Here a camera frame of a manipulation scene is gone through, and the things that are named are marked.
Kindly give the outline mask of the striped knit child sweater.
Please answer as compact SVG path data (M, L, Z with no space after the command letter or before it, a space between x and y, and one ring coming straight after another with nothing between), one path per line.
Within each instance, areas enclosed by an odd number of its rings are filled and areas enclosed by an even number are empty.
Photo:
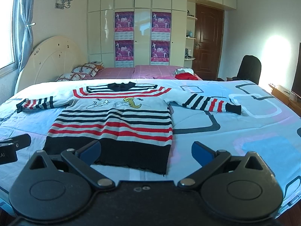
M122 166L165 175L173 141L170 103L208 112L241 114L242 107L219 97L155 84L110 83L84 86L65 94L24 99L17 112L60 108L44 150L56 155L100 142L96 164Z

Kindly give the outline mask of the near patterned pillow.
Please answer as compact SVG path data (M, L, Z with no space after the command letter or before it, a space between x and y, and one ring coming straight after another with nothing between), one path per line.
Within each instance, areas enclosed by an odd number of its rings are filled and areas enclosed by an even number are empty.
M60 75L56 82L64 82L64 81L80 81L83 80L86 76L80 73L65 73Z

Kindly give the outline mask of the patterned pillow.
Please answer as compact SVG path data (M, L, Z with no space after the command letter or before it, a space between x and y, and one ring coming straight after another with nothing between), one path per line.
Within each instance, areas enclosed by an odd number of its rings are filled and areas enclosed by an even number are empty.
M79 73L94 77L99 71L103 69L104 66L101 62L90 62L81 66L77 66L72 70L72 73Z
M64 81L80 81L83 80L86 76L80 73L65 73L60 75L56 82L64 82Z

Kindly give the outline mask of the red garment on bed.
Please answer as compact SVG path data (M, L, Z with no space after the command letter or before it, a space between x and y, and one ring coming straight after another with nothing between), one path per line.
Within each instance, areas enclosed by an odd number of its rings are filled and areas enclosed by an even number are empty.
M191 73L180 73L174 76L178 80L198 80L198 77Z

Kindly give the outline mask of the far patterned pillow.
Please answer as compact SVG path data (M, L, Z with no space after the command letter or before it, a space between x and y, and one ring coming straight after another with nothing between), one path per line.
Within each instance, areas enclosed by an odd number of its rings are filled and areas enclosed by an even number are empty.
M94 77L99 71L103 69L104 66L101 62L90 62L81 66L77 66L72 70L72 73L79 73Z

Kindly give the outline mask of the cream rounded headboard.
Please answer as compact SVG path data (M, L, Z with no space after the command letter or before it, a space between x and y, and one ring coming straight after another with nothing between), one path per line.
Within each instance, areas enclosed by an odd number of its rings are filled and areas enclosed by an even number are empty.
M64 36L46 39L35 47L19 73L14 93L31 85L54 82L60 75L86 62L81 49L71 39Z

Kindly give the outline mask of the black office chair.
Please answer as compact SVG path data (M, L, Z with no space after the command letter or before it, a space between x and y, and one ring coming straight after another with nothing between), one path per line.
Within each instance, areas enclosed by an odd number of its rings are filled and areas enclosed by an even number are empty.
M236 76L227 78L227 81L249 80L255 84L259 83L262 64L253 55L245 55L241 61L240 68Z

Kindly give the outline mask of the wooden tv cabinet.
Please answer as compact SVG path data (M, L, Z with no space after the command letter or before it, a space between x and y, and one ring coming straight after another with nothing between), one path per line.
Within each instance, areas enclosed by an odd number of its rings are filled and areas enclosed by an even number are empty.
M280 85L269 84L271 94L301 117L300 97Z

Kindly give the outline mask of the pink checkered bedspread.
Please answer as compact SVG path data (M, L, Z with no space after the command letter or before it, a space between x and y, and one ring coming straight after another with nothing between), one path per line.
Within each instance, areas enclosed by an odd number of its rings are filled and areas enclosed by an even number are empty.
M95 76L86 76L85 80L95 79L164 79L176 80L174 72L180 66L138 65L135 67L108 67L99 70Z

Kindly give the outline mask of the black television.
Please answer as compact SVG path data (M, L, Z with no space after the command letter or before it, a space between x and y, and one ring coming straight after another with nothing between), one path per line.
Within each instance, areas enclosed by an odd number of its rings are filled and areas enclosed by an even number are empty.
M298 99L301 98L301 43L299 43L296 72L291 91L297 96Z

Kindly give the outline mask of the lower left purple poster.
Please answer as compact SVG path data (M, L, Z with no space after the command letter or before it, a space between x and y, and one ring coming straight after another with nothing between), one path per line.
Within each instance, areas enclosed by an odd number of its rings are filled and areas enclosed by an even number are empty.
M133 40L115 40L115 67L134 67Z

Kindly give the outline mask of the brown wooden door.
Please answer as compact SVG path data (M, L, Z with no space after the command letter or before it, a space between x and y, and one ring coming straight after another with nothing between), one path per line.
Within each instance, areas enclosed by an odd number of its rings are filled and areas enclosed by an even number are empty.
M192 69L203 80L216 80L219 71L224 11L197 4Z

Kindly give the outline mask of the cream glossy wardrobe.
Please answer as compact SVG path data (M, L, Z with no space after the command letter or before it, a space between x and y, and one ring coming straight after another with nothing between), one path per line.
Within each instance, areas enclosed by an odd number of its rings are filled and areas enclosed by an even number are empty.
M169 65L184 66L187 2L224 11L237 8L237 0L87 0L89 60L115 67L115 12L134 11L134 66L151 65L152 12L170 12Z

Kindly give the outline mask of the upper right purple poster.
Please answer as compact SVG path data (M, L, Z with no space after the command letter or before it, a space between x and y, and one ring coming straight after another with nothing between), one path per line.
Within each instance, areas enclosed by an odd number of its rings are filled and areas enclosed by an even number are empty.
M152 12L151 39L154 41L170 41L171 13Z

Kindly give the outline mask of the blue curtain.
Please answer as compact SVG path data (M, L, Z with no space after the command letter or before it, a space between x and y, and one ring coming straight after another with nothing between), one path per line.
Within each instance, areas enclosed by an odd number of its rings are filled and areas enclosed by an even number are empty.
M18 56L18 69L21 72L26 66L33 49L33 10L34 0L19 0L19 42L21 43Z

